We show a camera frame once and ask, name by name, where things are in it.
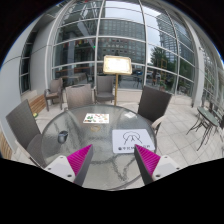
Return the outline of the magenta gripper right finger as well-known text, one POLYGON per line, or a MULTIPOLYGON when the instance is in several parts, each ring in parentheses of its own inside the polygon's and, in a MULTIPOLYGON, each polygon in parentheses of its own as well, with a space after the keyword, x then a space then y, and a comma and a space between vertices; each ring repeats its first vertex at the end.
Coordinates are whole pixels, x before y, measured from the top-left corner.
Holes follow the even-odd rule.
POLYGON ((168 155, 159 156, 139 145, 135 145, 134 155, 145 185, 180 170, 168 155))

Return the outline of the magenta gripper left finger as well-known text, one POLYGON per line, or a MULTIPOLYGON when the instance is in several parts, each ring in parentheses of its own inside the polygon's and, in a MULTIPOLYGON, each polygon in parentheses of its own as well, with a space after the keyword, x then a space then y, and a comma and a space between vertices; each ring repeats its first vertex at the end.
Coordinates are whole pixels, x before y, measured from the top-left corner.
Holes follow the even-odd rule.
POLYGON ((90 144, 69 156, 58 156, 45 171, 82 186, 92 157, 93 145, 90 144))

